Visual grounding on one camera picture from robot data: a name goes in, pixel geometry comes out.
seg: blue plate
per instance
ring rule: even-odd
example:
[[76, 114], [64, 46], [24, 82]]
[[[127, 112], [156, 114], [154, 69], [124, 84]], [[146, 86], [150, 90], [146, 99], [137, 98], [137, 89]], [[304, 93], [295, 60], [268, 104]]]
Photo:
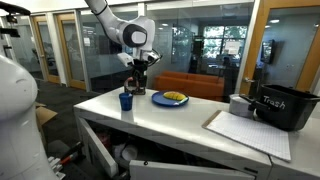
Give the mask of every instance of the blue plate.
[[184, 95], [186, 96], [186, 100], [183, 100], [183, 102], [173, 100], [173, 99], [167, 99], [167, 98], [163, 97], [163, 94], [166, 92], [168, 92], [168, 91], [160, 91], [160, 92], [154, 93], [151, 97], [152, 102], [155, 104], [158, 104], [160, 106], [165, 106], [165, 107], [179, 107], [179, 106], [185, 105], [189, 101], [189, 97], [185, 94]]

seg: door frame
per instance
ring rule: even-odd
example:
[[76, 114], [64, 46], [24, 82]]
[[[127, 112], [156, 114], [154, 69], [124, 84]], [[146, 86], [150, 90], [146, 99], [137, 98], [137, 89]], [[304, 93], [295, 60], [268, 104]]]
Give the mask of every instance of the door frame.
[[[248, 57], [245, 63], [244, 72], [242, 74], [240, 82], [240, 93], [248, 94], [250, 90], [250, 83], [245, 82], [245, 78], [252, 79], [257, 57], [260, 51], [265, 25], [267, 24], [270, 9], [280, 9], [280, 8], [299, 8], [299, 7], [312, 7], [320, 6], [319, 0], [261, 0], [259, 4], [259, 9], [257, 13], [257, 18], [255, 20], [254, 30], [252, 34], [252, 39], [250, 42], [250, 47], [248, 51]], [[309, 91], [313, 81], [315, 80], [318, 68], [320, 66], [320, 61], [317, 57], [320, 57], [320, 28], [316, 32], [314, 40], [311, 44], [309, 53], [306, 57], [306, 62], [301, 71], [299, 80], [296, 85], [296, 89], [300, 91]]]
[[46, 18], [46, 15], [37, 15], [37, 16], [32, 16], [30, 17], [30, 24], [32, 24], [32, 28], [34, 28], [34, 37], [36, 37], [37, 39], [37, 46], [38, 46], [38, 57], [39, 59], [41, 59], [41, 64], [42, 65], [42, 68], [44, 68], [44, 72], [45, 72], [45, 77], [47, 78], [47, 80], [49, 82], [53, 82], [53, 83], [57, 83], [59, 84], [60, 83], [60, 76], [55, 76], [55, 75], [51, 75], [49, 73], [49, 69], [48, 69], [48, 64], [47, 64], [47, 61], [46, 61], [46, 55], [45, 55], [45, 52], [44, 52], [44, 47], [43, 47], [43, 43], [42, 43], [42, 37], [41, 37], [41, 34], [40, 34], [40, 29], [39, 29], [39, 26], [38, 26], [38, 22], [46, 22], [47, 25], [48, 25], [48, 22], [47, 22], [47, 18]]
[[78, 89], [83, 89], [86, 90], [86, 79], [85, 79], [85, 72], [84, 72], [84, 66], [83, 66], [83, 61], [82, 61], [82, 55], [81, 55], [81, 49], [79, 46], [79, 51], [80, 51], [80, 58], [81, 58], [81, 65], [82, 65], [82, 71], [83, 71], [83, 75], [84, 75], [84, 81], [79, 81], [79, 80], [75, 80], [72, 79], [72, 72], [71, 72], [71, 63], [70, 63], [70, 58], [69, 58], [69, 54], [68, 54], [68, 49], [66, 46], [66, 39], [65, 39], [65, 34], [64, 34], [64, 30], [63, 30], [63, 24], [62, 21], [66, 20], [72, 20], [75, 23], [75, 27], [77, 29], [77, 25], [76, 25], [76, 17], [75, 14], [72, 13], [63, 13], [63, 14], [56, 14], [56, 22], [58, 25], [58, 30], [59, 30], [59, 35], [60, 35], [60, 42], [61, 42], [61, 46], [62, 46], [62, 51], [63, 51], [63, 56], [65, 59], [65, 65], [66, 65], [66, 71], [67, 71], [67, 77], [68, 77], [68, 82], [69, 85], [71, 87], [75, 87]]

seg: blue cup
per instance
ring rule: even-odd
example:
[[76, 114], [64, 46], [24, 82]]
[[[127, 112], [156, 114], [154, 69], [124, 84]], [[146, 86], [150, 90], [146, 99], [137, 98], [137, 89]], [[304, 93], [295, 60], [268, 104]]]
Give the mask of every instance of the blue cup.
[[133, 95], [130, 93], [119, 94], [120, 104], [122, 111], [130, 111], [132, 109]]

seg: cardboard box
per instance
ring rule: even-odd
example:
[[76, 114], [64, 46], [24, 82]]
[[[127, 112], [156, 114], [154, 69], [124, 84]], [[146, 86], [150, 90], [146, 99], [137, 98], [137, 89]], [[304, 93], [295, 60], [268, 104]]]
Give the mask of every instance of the cardboard box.
[[38, 125], [38, 130], [41, 134], [41, 139], [43, 145], [46, 144], [46, 138], [44, 136], [44, 132], [42, 129], [42, 125], [50, 121], [52, 118], [54, 118], [58, 113], [51, 111], [50, 109], [45, 108], [45, 104], [41, 103], [35, 103], [36, 105], [36, 117], [37, 117], [37, 125]]

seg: glass door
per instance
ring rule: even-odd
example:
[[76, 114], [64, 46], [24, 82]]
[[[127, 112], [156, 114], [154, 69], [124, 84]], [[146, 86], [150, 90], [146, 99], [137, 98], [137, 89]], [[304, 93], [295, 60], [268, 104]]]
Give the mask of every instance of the glass door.
[[70, 86], [86, 89], [74, 14], [57, 15], [57, 21]]
[[43, 79], [41, 63], [35, 48], [29, 17], [17, 16], [16, 19], [17, 23], [8, 23], [6, 18], [2, 18], [2, 21], [5, 22], [5, 28], [17, 29], [19, 33], [19, 37], [1, 35], [1, 37], [6, 37], [7, 40], [11, 41], [12, 47], [8, 46], [7, 42], [3, 44], [5, 55], [10, 59], [16, 59], [35, 79]]
[[312, 91], [320, 65], [320, 1], [261, 1], [240, 93], [261, 84]]
[[35, 33], [39, 40], [40, 60], [45, 66], [45, 72], [49, 82], [60, 83], [58, 68], [53, 52], [49, 28], [45, 16], [36, 16], [33, 18]]

